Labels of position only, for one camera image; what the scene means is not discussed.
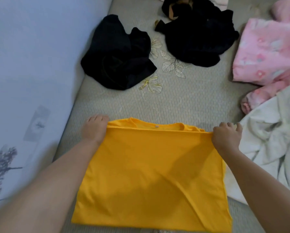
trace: forearm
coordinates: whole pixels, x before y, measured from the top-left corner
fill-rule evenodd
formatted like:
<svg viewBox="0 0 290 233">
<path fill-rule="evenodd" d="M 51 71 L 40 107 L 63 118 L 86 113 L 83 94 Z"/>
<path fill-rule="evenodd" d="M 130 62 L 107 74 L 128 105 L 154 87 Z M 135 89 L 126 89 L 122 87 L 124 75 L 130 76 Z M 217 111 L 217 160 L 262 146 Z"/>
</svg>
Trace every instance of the forearm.
<svg viewBox="0 0 290 233">
<path fill-rule="evenodd" d="M 81 141 L 26 187 L 0 212 L 0 233 L 60 231 L 89 161 L 98 149 Z"/>
<path fill-rule="evenodd" d="M 240 151 L 220 152 L 266 232 L 290 232 L 290 191 Z"/>
</svg>

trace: black garment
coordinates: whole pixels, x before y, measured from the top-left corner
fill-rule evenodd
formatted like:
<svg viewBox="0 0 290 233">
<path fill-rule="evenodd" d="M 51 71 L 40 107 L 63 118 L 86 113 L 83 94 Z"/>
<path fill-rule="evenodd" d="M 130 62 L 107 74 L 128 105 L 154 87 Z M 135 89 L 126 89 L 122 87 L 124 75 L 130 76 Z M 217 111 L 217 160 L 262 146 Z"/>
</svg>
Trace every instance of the black garment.
<svg viewBox="0 0 290 233">
<path fill-rule="evenodd" d="M 221 11 L 210 0 L 193 0 L 176 4 L 179 0 L 165 0 L 162 11 L 169 16 L 171 4 L 174 17 L 170 23 L 162 20 L 155 31 L 165 35 L 165 42 L 172 55 L 183 62 L 210 67 L 220 61 L 219 55 L 228 50 L 239 38 L 232 23 L 233 11 Z"/>
<path fill-rule="evenodd" d="M 108 15 L 97 26 L 81 66 L 104 87 L 125 90 L 157 70 L 148 58 L 150 51 L 146 32 L 133 28 L 127 34 L 118 16 Z"/>
</svg>

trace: person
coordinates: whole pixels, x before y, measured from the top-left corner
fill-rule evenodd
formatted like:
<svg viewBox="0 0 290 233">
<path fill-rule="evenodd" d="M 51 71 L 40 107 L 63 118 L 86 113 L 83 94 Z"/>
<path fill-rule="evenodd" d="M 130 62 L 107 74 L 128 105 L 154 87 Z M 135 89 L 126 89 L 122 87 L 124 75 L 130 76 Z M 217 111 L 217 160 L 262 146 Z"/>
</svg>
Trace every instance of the person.
<svg viewBox="0 0 290 233">
<path fill-rule="evenodd" d="M 102 143 L 108 116 L 90 117 L 82 140 L 61 156 L 0 210 L 0 233 L 58 233 L 85 175 Z M 251 210 L 266 232 L 290 232 L 290 191 L 239 150 L 242 127 L 214 127 L 212 142 L 234 174 Z"/>
</svg>

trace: yellow t-shirt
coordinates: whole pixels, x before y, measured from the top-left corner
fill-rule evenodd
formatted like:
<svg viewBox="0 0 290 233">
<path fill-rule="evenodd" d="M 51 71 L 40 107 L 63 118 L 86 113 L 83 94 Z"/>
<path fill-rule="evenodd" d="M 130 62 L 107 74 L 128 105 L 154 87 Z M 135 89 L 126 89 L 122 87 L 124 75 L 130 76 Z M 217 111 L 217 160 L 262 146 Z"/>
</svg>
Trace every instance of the yellow t-shirt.
<svg viewBox="0 0 290 233">
<path fill-rule="evenodd" d="M 109 122 L 79 188 L 72 223 L 231 232 L 225 164 L 211 137 L 182 123 Z"/>
</svg>

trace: crumpled black cloth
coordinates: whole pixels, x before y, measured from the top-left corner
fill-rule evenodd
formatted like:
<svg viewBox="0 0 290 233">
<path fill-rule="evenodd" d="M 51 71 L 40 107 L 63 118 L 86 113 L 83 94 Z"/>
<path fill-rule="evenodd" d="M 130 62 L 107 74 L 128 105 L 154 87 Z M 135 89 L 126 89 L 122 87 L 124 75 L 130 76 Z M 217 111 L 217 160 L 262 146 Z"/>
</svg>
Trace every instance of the crumpled black cloth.
<svg viewBox="0 0 290 233">
<path fill-rule="evenodd" d="M 133 28 L 127 34 L 118 16 L 108 15 L 97 26 L 81 66 L 104 87 L 126 90 L 157 70 L 149 59 L 150 51 L 146 32 Z"/>
<path fill-rule="evenodd" d="M 233 11 L 221 11 L 210 0 L 193 0 L 176 4 L 179 0 L 165 0 L 162 11 L 169 16 L 170 4 L 177 19 L 156 25 L 155 31 L 165 35 L 169 52 L 177 59 L 197 66 L 210 67 L 220 61 L 219 55 L 229 49 L 239 38 L 235 31 Z"/>
</svg>

